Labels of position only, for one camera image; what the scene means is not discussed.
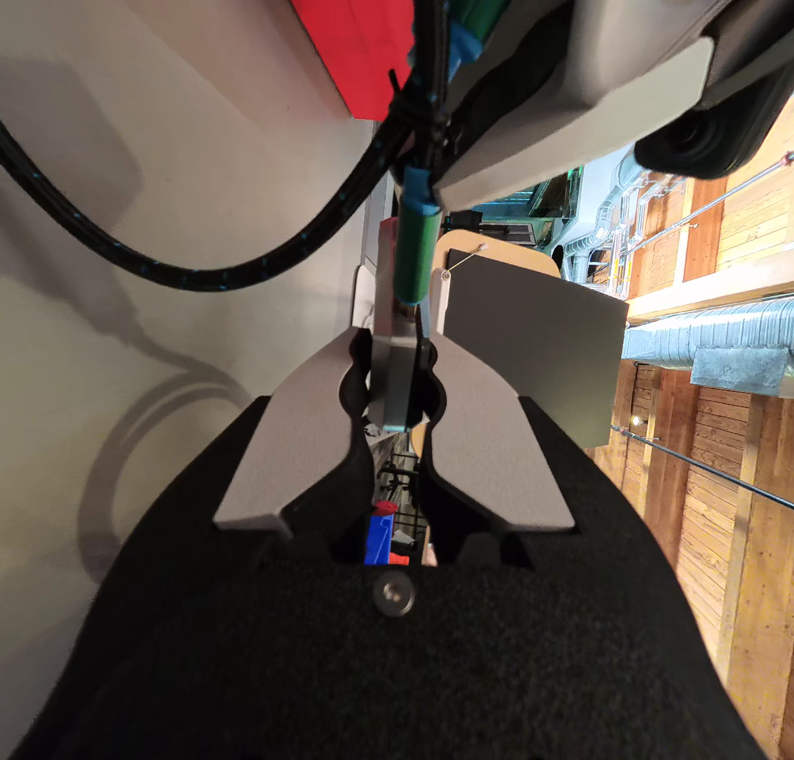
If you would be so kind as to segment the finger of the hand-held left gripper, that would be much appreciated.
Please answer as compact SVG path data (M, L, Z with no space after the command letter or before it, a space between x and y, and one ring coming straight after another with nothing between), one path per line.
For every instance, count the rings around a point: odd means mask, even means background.
M552 105L561 85L561 76L555 74L439 179L435 192L442 208L458 211L505 197L661 129L700 100L713 50L713 41L700 37L585 110Z

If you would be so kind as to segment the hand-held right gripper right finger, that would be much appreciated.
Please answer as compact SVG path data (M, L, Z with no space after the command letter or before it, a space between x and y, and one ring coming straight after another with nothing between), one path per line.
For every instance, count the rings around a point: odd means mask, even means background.
M499 562L510 536L567 534L575 520L514 388L434 333L422 510L439 562Z

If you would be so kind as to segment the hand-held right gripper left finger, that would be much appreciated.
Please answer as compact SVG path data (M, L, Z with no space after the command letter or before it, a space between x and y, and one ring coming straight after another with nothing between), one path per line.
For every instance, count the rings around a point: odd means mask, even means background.
M364 560L371 352L370 331L351 326L275 389L213 517L219 529L318 536L335 561Z

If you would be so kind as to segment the black braided cable green plug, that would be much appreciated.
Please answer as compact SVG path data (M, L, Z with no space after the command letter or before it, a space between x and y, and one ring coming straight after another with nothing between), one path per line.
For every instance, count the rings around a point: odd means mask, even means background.
M372 193L380 178L395 163L402 163L404 183L419 171L429 170L434 187L454 161L454 125L443 103L446 82L452 80L452 45L480 45L478 26L490 34L511 0L413 0L419 22L419 65L404 87L395 86L389 112L350 175L323 209L283 244L240 264L220 269L194 269L165 263L139 252L111 236L70 201L28 155L2 124L2 167L15 183L51 218L86 249L119 269L150 283L174 290L222 293L250 288L276 278L312 256L335 236Z

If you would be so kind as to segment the red plastic bin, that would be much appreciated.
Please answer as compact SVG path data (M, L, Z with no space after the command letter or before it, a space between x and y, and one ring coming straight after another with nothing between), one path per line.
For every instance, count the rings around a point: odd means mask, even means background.
M290 0L351 115L383 121L410 74L413 0Z

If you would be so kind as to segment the tablet stand with dark board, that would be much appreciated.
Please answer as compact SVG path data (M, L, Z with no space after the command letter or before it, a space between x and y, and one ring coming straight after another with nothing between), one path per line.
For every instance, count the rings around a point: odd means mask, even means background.
M495 242L453 241L433 263L431 315L444 336L531 398L583 450L607 446L628 304L528 266L489 257Z

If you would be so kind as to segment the silver stand base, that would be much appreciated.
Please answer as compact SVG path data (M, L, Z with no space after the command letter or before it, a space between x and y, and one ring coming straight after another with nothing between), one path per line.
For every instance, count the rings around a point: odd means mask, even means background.
M356 268L353 279L350 325L372 331L375 311L375 271L368 263Z

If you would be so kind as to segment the silver ventilation duct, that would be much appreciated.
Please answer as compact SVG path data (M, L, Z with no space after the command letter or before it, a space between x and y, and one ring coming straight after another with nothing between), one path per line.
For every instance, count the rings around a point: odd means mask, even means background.
M793 298L699 309L628 328L622 358L701 388L793 398Z

